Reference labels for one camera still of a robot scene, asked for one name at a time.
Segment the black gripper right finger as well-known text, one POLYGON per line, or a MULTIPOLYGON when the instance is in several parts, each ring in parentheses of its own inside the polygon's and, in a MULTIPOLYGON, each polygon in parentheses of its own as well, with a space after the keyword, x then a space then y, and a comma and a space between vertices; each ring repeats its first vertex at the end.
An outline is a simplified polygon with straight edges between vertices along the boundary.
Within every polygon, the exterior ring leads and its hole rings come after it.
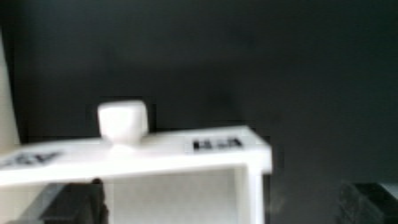
POLYGON ((342 184, 336 224, 398 224, 398 183, 342 184))

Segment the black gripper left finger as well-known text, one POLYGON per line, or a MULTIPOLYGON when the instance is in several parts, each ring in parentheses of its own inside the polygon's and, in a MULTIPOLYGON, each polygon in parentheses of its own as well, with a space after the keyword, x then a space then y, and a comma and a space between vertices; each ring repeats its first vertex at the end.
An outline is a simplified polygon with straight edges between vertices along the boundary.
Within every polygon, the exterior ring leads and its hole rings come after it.
POLYGON ((40 215, 45 224, 109 224, 104 181, 68 183, 40 215))

